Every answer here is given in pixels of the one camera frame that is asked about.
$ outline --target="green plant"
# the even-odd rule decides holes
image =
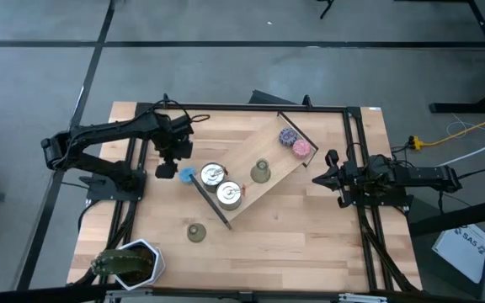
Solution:
[[[91,262],[91,269],[94,274],[98,275],[150,274],[152,260],[127,249],[107,249]]]

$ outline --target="tin can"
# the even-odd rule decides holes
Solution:
[[[235,210],[241,204],[241,187],[233,181],[226,181],[218,185],[216,197],[218,204],[224,210]]]
[[[224,181],[224,177],[224,168],[218,163],[208,163],[201,168],[201,182],[210,193],[216,193],[216,188]]]

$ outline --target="yellow cable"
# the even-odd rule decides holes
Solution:
[[[468,129],[466,129],[466,130],[462,130],[462,131],[460,131],[459,133],[454,134],[454,135],[452,135],[452,136],[447,136],[445,139],[441,139],[441,140],[439,140],[439,141],[435,141],[435,142],[431,142],[431,143],[424,143],[424,142],[420,141],[420,146],[436,146],[436,145],[438,145],[438,144],[441,144],[441,143],[443,143],[443,142],[445,142],[445,141],[448,141],[448,140],[450,140],[450,139],[452,139],[452,138],[456,138],[457,136],[460,136],[460,135],[466,134],[467,132],[469,132],[469,131],[471,131],[471,130],[476,129],[477,127],[484,126],[484,125],[485,125],[485,122],[482,122],[482,123],[481,123],[481,124],[479,124],[479,125],[474,125],[474,126],[473,126],[473,127],[471,127],[471,128],[468,128]]]

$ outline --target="gray floor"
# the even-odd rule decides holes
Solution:
[[[107,2],[0,0],[0,39],[96,40]],[[478,4],[485,16],[485,1]],[[117,6],[108,40],[483,40],[465,4],[337,0],[320,21],[323,8],[310,0],[127,0]],[[0,190],[7,194],[0,203],[0,290],[13,288],[48,182],[40,140],[67,128],[91,54],[91,49],[0,49]],[[106,49],[83,123],[105,122],[113,101],[156,101],[168,93],[181,102],[241,104],[254,89],[296,102],[309,94],[314,104],[379,106],[392,146],[409,135],[433,141],[446,136],[446,126],[456,119],[430,114],[427,105],[483,97],[485,52]],[[458,116],[473,124],[485,120],[485,114]],[[475,130],[410,153],[409,160],[437,165],[482,146],[485,131]],[[454,167],[459,173],[485,167],[485,152]],[[69,173],[66,180],[78,175]],[[463,184],[457,197],[471,204],[485,201],[485,175]],[[436,206],[437,193],[413,192],[421,203]],[[84,194],[62,189],[33,287],[65,283]],[[461,207],[445,201],[447,210]],[[424,241],[415,248],[418,258],[431,253]],[[465,295],[431,266],[420,270],[426,290]]]

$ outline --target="potted plant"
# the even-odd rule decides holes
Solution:
[[[94,274],[114,274],[127,290],[155,283],[165,267],[160,250],[143,239],[106,249],[91,262]]]

